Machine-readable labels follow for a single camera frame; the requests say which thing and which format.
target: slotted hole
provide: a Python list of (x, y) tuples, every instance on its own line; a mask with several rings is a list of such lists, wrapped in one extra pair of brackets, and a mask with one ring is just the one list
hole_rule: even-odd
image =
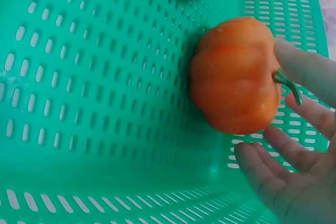
[(22, 141), (27, 142), (29, 139), (29, 124), (25, 124), (22, 131)]
[(14, 121), (12, 119), (9, 119), (8, 123), (7, 123), (7, 129), (6, 129), (6, 136), (8, 138), (12, 137), (12, 135), (13, 135), (13, 128), (14, 128)]
[(65, 19), (65, 13), (60, 13), (56, 19), (56, 25), (60, 27)]
[(48, 39), (47, 45), (46, 45), (46, 53), (49, 54), (52, 51), (52, 48), (54, 46), (54, 39)]
[(92, 11), (92, 15), (93, 15), (94, 17), (99, 16), (99, 14), (100, 14), (100, 10), (101, 10), (101, 5), (97, 5), (97, 6), (93, 9), (93, 11)]
[(36, 202), (35, 202), (33, 196), (31, 195), (31, 193), (25, 192), (25, 193), (23, 193), (23, 195), (24, 195), (24, 197), (27, 201), (28, 207), (31, 209), (31, 211), (38, 212), (38, 207), (36, 205)]
[(15, 55), (13, 53), (9, 53), (7, 55), (6, 61), (5, 61), (5, 70), (6, 71), (11, 71), (14, 65), (15, 61)]
[(69, 205), (69, 203), (67, 202), (67, 200), (65, 199), (65, 197), (62, 196), (62, 195), (58, 195), (57, 198), (58, 198), (59, 201), (61, 202), (61, 204), (62, 204), (62, 206), (64, 207), (64, 209), (65, 209), (68, 213), (72, 214), (72, 213), (73, 213), (73, 209), (72, 209), (72, 207)]
[(15, 39), (17, 41), (21, 41), (25, 35), (26, 32), (26, 27), (25, 26), (19, 26), (16, 35), (15, 35)]
[(50, 16), (50, 12), (51, 12), (51, 8), (47, 7), (44, 9), (43, 13), (42, 13), (42, 19), (43, 20), (47, 20)]
[(8, 189), (6, 192), (7, 192), (7, 197), (8, 197), (9, 204), (11, 205), (11, 207), (15, 210), (19, 210), (20, 205), (19, 205), (19, 201), (17, 200), (15, 192), (10, 189)]
[(36, 72), (36, 76), (35, 76), (35, 80), (37, 82), (41, 82), (42, 81), (43, 73), (44, 73), (44, 67), (43, 66), (39, 66), (37, 68), (37, 72)]
[(69, 151), (74, 152), (76, 150), (76, 147), (77, 147), (77, 137), (72, 136), (70, 138)]
[(112, 204), (112, 202), (109, 199), (107, 199), (106, 197), (101, 198), (113, 211), (119, 212), (118, 208), (114, 204)]
[(20, 76), (25, 77), (28, 73), (29, 60), (24, 59), (20, 68)]
[(40, 39), (40, 33), (34, 32), (33, 36), (31, 37), (31, 40), (30, 40), (30, 46), (36, 47), (39, 39)]
[(61, 145), (61, 134), (57, 132), (54, 139), (54, 148), (60, 148)]
[(38, 134), (38, 144), (43, 145), (45, 140), (46, 130), (44, 128), (40, 129), (40, 132)]
[(125, 209), (127, 209), (128, 211), (131, 210), (131, 208), (123, 201), (121, 200), (119, 197), (114, 197), (116, 199), (117, 202), (119, 202)]
[(71, 25), (70, 25), (70, 32), (73, 34), (75, 31), (76, 31), (76, 28), (77, 28), (77, 21), (74, 20)]
[(30, 97), (29, 97), (29, 102), (28, 102), (28, 111), (29, 112), (33, 112), (34, 107), (35, 107), (35, 103), (36, 103), (36, 95), (31, 94)]
[(67, 115), (67, 110), (68, 110), (68, 106), (63, 104), (59, 113), (59, 120), (63, 121), (66, 119), (66, 115)]
[(57, 85), (57, 82), (58, 82), (58, 72), (54, 72), (53, 78), (51, 80), (51, 86), (55, 88)]
[(28, 7), (28, 12), (30, 14), (33, 14), (36, 11), (36, 8), (37, 8), (37, 1), (33, 1)]
[(56, 213), (56, 208), (54, 206), (54, 204), (51, 202), (50, 198), (48, 197), (48, 195), (46, 194), (41, 194), (41, 198), (44, 202), (44, 204), (46, 205), (47, 209), (52, 212), (53, 214)]
[(92, 197), (88, 197), (88, 199), (92, 202), (92, 204), (102, 213), (105, 212), (105, 210), (99, 205), (99, 203)]

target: plastic basket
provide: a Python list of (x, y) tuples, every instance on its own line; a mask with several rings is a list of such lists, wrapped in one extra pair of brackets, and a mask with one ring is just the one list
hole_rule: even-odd
[[(318, 0), (0, 0), (0, 223), (276, 223), (233, 149), (278, 154), (187, 91), (199, 37), (242, 15), (328, 54)], [(326, 149), (283, 103), (274, 124)]]

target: finger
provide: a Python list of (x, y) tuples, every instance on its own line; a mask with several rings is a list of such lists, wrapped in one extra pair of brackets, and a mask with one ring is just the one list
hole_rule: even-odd
[(294, 82), (305, 86), (333, 108), (336, 107), (336, 62), (319, 54), (297, 49), (285, 40), (277, 40), (276, 57), (285, 74)]
[(287, 183), (274, 176), (251, 145), (238, 144), (235, 153), (241, 170), (254, 192), (267, 207), (272, 208), (276, 197)]
[(292, 93), (286, 97), (286, 103), (327, 139), (331, 140), (335, 135), (335, 113), (331, 110), (305, 95), (302, 95), (302, 106), (297, 105)]
[(308, 151), (287, 134), (274, 127), (266, 129), (264, 137), (299, 172), (308, 172), (323, 155), (320, 152)]
[(268, 167), (268, 169), (276, 176), (277, 178), (288, 182), (291, 173), (285, 169), (278, 161), (276, 161), (265, 148), (263, 148), (258, 143), (252, 143), (251, 146), (259, 155), (261, 161)]

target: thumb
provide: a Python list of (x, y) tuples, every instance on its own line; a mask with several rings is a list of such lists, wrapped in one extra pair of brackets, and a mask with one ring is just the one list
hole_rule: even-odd
[(302, 51), (285, 40), (276, 41), (274, 53), (292, 81), (336, 108), (336, 62), (319, 54)]

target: orange pumpkin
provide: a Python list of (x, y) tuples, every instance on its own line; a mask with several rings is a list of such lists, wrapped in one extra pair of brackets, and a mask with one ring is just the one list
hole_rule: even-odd
[(264, 130), (276, 116), (281, 84), (301, 103), (274, 43), (268, 27), (252, 17), (224, 22), (201, 38), (190, 66), (191, 98), (213, 128), (239, 135)]

